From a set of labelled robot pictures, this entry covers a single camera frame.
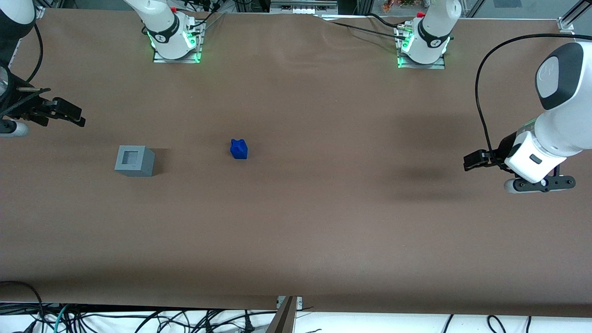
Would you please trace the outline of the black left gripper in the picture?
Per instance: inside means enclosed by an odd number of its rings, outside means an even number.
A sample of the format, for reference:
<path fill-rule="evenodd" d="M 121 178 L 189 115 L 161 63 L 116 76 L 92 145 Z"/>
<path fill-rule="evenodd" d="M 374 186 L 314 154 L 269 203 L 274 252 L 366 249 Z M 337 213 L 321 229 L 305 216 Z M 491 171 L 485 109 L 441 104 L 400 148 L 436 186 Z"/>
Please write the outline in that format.
<path fill-rule="evenodd" d="M 468 172 L 476 168 L 499 167 L 504 171 L 521 171 L 520 149 L 524 147 L 524 134 L 514 131 L 501 140 L 497 149 L 476 150 L 464 157 L 464 171 Z"/>

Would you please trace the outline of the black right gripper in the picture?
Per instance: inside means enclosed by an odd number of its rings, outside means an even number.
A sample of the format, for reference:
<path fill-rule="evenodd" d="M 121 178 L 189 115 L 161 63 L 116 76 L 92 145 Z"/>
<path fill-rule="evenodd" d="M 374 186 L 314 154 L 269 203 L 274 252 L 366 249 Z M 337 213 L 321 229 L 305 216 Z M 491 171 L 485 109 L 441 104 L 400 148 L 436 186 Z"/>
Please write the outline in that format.
<path fill-rule="evenodd" d="M 35 114 L 38 104 L 40 118 Z M 66 120 L 79 127 L 85 127 L 86 124 L 86 119 L 82 117 L 82 109 L 62 98 L 30 99 L 9 112 L 9 118 L 39 123 L 43 127 L 47 127 L 51 119 Z"/>

